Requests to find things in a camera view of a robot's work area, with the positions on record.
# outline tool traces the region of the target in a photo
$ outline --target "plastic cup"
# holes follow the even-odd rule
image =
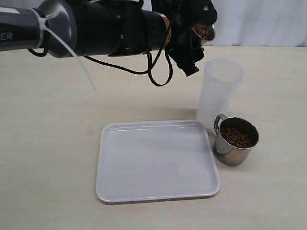
[[[214,127],[219,114],[226,114],[236,89],[243,82],[244,69],[226,58],[215,58],[206,63],[198,102],[196,120],[207,129]]]

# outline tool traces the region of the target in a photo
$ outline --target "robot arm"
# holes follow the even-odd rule
[[[0,7],[0,51],[44,48],[56,58],[71,57],[53,36],[39,29],[39,18],[78,56],[131,56],[164,49],[187,76],[198,71],[202,44],[193,27],[217,20],[210,0],[45,0],[37,9]]]

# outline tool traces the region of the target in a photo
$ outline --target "translucent cup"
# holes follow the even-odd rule
[[[234,61],[215,58],[206,63],[196,119],[207,129],[214,127],[219,114],[225,114],[236,89],[243,82],[244,69]]]

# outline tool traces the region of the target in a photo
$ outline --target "pet food kibble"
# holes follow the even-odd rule
[[[246,149],[253,146],[248,135],[234,127],[222,129],[221,134],[229,144],[235,147]]]

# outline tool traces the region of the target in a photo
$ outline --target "white tray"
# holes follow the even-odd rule
[[[205,197],[220,187],[198,121],[110,124],[102,131],[96,193],[104,202]]]

